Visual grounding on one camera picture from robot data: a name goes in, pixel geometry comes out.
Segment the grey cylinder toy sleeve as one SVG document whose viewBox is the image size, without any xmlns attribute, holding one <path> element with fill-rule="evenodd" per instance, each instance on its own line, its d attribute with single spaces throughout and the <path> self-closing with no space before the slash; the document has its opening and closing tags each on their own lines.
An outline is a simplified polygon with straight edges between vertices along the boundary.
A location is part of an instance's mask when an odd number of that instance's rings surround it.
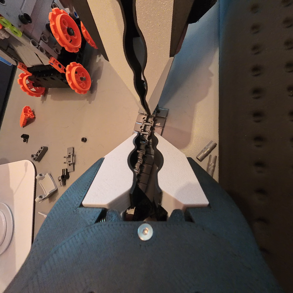
<svg viewBox="0 0 293 293">
<path fill-rule="evenodd" d="M 196 156 L 197 160 L 202 162 L 217 146 L 217 143 L 214 141 L 210 141 Z"/>
<path fill-rule="evenodd" d="M 216 162 L 217 162 L 217 156 L 216 155 L 210 155 L 208 164 L 207 164 L 207 173 L 213 177 L 214 176 L 214 171 L 216 167 Z"/>
</svg>

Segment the light grey angled toy piece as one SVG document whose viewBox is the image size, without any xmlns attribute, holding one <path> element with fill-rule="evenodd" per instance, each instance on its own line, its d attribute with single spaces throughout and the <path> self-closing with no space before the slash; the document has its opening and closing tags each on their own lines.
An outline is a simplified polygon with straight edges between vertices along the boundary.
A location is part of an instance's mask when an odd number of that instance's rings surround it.
<svg viewBox="0 0 293 293">
<path fill-rule="evenodd" d="M 44 174 L 38 174 L 36 176 L 36 179 L 38 180 L 40 186 L 43 189 L 44 194 L 43 195 L 39 195 L 36 197 L 35 202 L 36 203 L 40 203 L 43 200 L 49 198 L 56 190 L 57 190 L 57 186 L 53 180 L 53 178 L 51 177 L 50 174 L 46 173 Z"/>
</svg>

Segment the dark grey small toy pieces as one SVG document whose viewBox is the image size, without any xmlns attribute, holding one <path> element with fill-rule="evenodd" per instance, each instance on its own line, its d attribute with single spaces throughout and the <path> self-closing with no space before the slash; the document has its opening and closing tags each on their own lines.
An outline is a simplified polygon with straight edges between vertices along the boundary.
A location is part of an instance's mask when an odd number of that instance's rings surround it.
<svg viewBox="0 0 293 293">
<path fill-rule="evenodd" d="M 60 186 L 66 185 L 66 180 L 68 180 L 70 177 L 69 173 L 74 171 L 74 165 L 75 165 L 74 147 L 67 148 L 67 156 L 64 156 L 64 158 L 66 159 L 64 164 L 67 164 L 67 168 L 62 169 L 62 175 L 58 177 Z"/>
</svg>

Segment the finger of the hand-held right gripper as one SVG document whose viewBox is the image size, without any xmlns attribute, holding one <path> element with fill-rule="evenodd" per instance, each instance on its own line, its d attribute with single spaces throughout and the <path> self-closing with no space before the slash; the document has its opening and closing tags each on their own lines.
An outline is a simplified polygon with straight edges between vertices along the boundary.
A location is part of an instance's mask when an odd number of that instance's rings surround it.
<svg viewBox="0 0 293 293">
<path fill-rule="evenodd" d="M 174 57 L 170 57 L 173 0 L 137 0 L 137 23 L 145 39 L 146 102 L 156 108 Z"/>
<path fill-rule="evenodd" d="M 136 1 L 88 1 L 108 60 L 145 112 L 148 90 L 144 69 L 147 50 L 137 24 Z"/>
</svg>

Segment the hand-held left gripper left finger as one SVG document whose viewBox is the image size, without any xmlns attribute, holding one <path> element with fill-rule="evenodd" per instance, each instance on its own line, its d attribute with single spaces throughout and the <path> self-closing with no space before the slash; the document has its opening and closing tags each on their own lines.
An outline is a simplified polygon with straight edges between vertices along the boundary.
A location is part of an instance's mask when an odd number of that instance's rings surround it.
<svg viewBox="0 0 293 293">
<path fill-rule="evenodd" d="M 108 153 L 83 199 L 84 207 L 100 207 L 126 210 L 130 207 L 130 189 L 134 182 L 132 167 L 128 164 L 130 153 L 135 149 L 133 134 Z"/>
</svg>

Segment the orange triangular toy piece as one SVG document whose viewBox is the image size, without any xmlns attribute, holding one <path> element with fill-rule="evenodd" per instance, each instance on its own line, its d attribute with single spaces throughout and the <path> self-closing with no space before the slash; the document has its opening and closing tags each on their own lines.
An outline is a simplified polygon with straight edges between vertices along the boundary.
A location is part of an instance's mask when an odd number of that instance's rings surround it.
<svg viewBox="0 0 293 293">
<path fill-rule="evenodd" d="M 28 119 L 34 119 L 35 115 L 29 106 L 25 106 L 22 109 L 21 115 L 20 115 L 20 127 L 24 127 L 27 124 Z"/>
</svg>

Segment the orange toy gear wheel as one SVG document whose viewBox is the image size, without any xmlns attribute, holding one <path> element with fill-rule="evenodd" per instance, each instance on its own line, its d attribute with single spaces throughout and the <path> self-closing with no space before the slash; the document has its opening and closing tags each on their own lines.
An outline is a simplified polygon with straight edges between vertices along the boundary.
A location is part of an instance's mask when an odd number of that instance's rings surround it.
<svg viewBox="0 0 293 293">
<path fill-rule="evenodd" d="M 91 87 L 89 73 L 81 64 L 76 62 L 67 65 L 66 79 L 71 89 L 78 94 L 86 94 Z"/>
<path fill-rule="evenodd" d="M 41 97 L 44 94 L 45 88 L 34 85 L 34 82 L 29 79 L 30 75 L 21 73 L 18 77 L 17 82 L 20 85 L 21 90 L 29 96 Z"/>
<path fill-rule="evenodd" d="M 93 48 L 95 49 L 98 49 L 98 47 L 96 46 L 95 42 L 93 41 L 93 39 L 91 38 L 89 32 L 87 31 L 87 29 L 85 28 L 84 24 L 80 23 L 80 26 L 81 26 L 81 31 L 82 31 L 82 34 L 86 40 L 86 42 Z"/>
<path fill-rule="evenodd" d="M 57 42 L 68 52 L 78 52 L 81 47 L 79 27 L 68 13 L 59 8 L 49 13 L 50 28 Z"/>
</svg>

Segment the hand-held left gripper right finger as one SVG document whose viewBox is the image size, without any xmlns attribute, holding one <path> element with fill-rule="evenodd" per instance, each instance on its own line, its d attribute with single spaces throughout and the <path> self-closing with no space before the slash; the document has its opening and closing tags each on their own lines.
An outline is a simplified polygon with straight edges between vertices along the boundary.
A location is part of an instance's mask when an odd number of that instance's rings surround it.
<svg viewBox="0 0 293 293">
<path fill-rule="evenodd" d="M 165 210 L 207 207 L 209 201 L 185 154 L 159 134 L 155 136 L 157 149 L 163 155 L 163 165 L 158 172 L 162 207 Z"/>
</svg>

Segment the black grey toy robot vehicle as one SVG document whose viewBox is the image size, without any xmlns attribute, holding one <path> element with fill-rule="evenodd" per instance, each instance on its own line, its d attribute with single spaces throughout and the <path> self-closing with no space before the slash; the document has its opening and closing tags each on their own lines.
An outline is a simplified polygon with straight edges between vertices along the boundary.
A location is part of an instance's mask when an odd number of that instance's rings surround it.
<svg viewBox="0 0 293 293">
<path fill-rule="evenodd" d="M 49 88 L 70 88 L 66 67 L 71 62 L 85 69 L 84 53 L 90 45 L 81 31 L 81 19 L 69 1 L 1 0 L 1 57 L 30 75 L 34 85 Z M 68 52 L 52 34 L 49 13 L 59 8 L 68 13 L 79 27 L 81 47 Z"/>
</svg>

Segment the dark grey toy beam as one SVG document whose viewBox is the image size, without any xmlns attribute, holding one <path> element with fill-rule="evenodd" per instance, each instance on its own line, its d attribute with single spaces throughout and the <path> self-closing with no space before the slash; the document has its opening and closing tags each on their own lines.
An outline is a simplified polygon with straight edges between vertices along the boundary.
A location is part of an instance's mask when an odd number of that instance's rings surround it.
<svg viewBox="0 0 293 293">
<path fill-rule="evenodd" d="M 41 146 L 35 154 L 31 155 L 31 159 L 34 162 L 40 162 L 43 156 L 45 155 L 45 153 L 47 152 L 47 150 L 48 150 L 47 146 Z"/>
</svg>

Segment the wooden book stand white base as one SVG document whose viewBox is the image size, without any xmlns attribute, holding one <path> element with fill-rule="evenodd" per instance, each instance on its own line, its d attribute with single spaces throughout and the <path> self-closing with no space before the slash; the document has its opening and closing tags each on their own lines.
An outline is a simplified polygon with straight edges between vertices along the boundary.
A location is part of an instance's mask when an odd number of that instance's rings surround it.
<svg viewBox="0 0 293 293">
<path fill-rule="evenodd" d="M 0 291 L 25 261 L 32 244 L 35 167 L 29 160 L 0 165 Z"/>
</svg>

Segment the black dimpled mat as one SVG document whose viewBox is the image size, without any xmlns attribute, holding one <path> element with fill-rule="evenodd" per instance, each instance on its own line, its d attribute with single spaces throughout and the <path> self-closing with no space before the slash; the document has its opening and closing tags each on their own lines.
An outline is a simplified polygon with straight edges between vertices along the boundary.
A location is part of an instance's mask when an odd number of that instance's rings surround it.
<svg viewBox="0 0 293 293">
<path fill-rule="evenodd" d="M 219 181 L 292 292 L 293 1 L 219 7 Z"/>
</svg>

